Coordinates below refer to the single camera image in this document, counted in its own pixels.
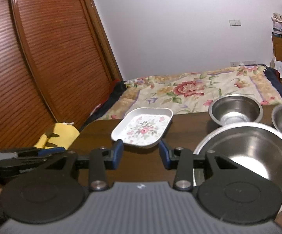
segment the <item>slatted door panel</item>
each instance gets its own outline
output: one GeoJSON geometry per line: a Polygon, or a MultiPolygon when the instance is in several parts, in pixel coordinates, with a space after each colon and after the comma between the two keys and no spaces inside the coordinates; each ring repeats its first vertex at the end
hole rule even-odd
{"type": "Polygon", "coordinates": [[[79,128],[109,93],[110,76],[81,0],[17,0],[37,72],[61,121],[79,128]]]}
{"type": "Polygon", "coordinates": [[[9,2],[0,0],[0,149],[32,146],[53,122],[24,62],[9,2]]]}

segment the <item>floral bedspread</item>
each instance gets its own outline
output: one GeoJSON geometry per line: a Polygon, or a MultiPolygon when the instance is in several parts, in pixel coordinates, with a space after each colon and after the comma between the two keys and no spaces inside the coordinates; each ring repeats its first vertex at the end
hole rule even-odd
{"type": "Polygon", "coordinates": [[[126,82],[127,90],[100,119],[121,119],[139,107],[167,107],[173,114],[206,112],[214,99],[229,94],[251,96],[262,105],[282,103],[264,70],[255,65],[136,78],[126,82]]]}

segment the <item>black circular joint cover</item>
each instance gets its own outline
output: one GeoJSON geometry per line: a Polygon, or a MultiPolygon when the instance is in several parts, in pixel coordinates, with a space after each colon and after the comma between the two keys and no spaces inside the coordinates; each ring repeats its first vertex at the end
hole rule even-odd
{"type": "Polygon", "coordinates": [[[224,170],[207,179],[197,196],[209,214],[242,225],[274,219],[282,205],[281,190],[249,170],[224,170]]]}
{"type": "Polygon", "coordinates": [[[4,213],[23,223],[49,223],[75,212],[84,200],[80,184],[60,170],[22,175],[2,190],[4,213]]]}

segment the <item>white wall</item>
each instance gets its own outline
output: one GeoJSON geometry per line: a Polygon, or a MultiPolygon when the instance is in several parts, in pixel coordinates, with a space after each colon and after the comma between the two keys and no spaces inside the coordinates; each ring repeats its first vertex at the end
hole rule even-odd
{"type": "Polygon", "coordinates": [[[125,80],[206,71],[231,61],[270,64],[282,0],[94,0],[125,80]],[[242,26],[230,27],[229,19],[242,26]]]}

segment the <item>bowl rim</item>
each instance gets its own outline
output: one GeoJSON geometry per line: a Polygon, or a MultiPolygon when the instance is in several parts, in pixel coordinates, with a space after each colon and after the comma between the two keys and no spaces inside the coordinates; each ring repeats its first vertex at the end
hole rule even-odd
{"type": "Polygon", "coordinates": [[[258,106],[258,108],[259,108],[259,115],[258,115],[258,117],[257,117],[254,121],[252,121],[252,122],[259,122],[259,121],[261,121],[262,116],[263,116],[263,109],[262,109],[261,104],[260,104],[256,99],[254,99],[253,97],[244,96],[244,95],[242,95],[242,94],[231,94],[231,95],[221,96],[220,98],[216,99],[215,101],[213,101],[213,102],[210,104],[210,106],[209,106],[209,108],[208,108],[209,116],[210,116],[210,117],[212,118],[212,120],[213,120],[214,122],[216,122],[218,125],[224,126],[224,124],[222,124],[222,123],[220,122],[220,120],[218,120],[217,118],[215,118],[215,116],[213,115],[213,113],[212,113],[212,107],[213,107],[213,105],[214,105],[217,101],[219,101],[220,99],[226,98],[226,97],[244,97],[244,98],[249,98],[249,99],[253,100],[253,101],[257,104],[257,106],[258,106]]]}
{"type": "Polygon", "coordinates": [[[274,118],[276,112],[278,112],[280,109],[282,109],[282,104],[275,106],[275,108],[271,112],[271,120],[272,120],[272,124],[274,125],[275,129],[278,130],[280,133],[282,133],[279,127],[277,126],[275,122],[275,118],[274,118]]]}
{"type": "MultiPolygon", "coordinates": [[[[282,140],[282,133],[279,132],[278,130],[268,126],[268,125],[265,125],[265,124],[262,124],[262,123],[256,123],[256,122],[237,122],[237,123],[232,123],[232,124],[229,124],[229,125],[222,126],[222,127],[218,128],[218,129],[212,131],[207,136],[205,136],[204,139],[201,140],[201,142],[198,144],[198,146],[196,146],[195,150],[193,151],[193,154],[199,154],[200,151],[202,150],[202,148],[205,146],[205,144],[210,139],[212,139],[216,135],[220,134],[221,132],[224,132],[224,131],[229,130],[229,129],[238,128],[238,127],[261,128],[261,129],[267,130],[267,131],[275,134],[276,136],[278,136],[282,140]]],[[[194,182],[194,185],[196,186],[195,172],[193,172],[193,182],[194,182]]]]}

